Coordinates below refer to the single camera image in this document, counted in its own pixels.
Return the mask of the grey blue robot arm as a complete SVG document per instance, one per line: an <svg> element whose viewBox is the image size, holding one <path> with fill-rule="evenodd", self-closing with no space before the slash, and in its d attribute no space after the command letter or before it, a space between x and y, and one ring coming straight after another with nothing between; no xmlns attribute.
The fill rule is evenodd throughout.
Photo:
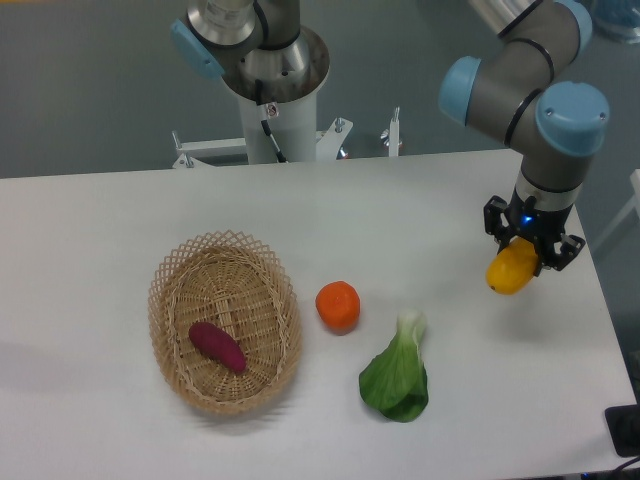
<svg viewBox="0 0 640 480"><path fill-rule="evenodd" d="M438 105L521 155L511 199L488 201L484 228L501 248L530 242L535 272L559 271L584 247L565 223L609 119L599 90L557 80L587 46L591 17L575 1L476 1L473 8L502 51L488 61L457 60ZM337 158L351 124L337 119L316 129L330 60L324 41L301 24L298 2L192 1L170 36L194 71L221 79L236 97L251 163Z"/></svg>

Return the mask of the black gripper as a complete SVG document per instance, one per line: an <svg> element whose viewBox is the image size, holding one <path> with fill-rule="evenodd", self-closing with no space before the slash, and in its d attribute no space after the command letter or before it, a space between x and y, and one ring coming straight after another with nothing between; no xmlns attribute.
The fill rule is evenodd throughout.
<svg viewBox="0 0 640 480"><path fill-rule="evenodd" d="M494 195L483 207L484 228L499 248L506 248L514 237L533 244L538 258L533 275L538 277L543 270L562 271L585 247L582 237L565 234L572 209L570 205L556 211L538 210L518 195L513 195L508 205Z"/></svg>

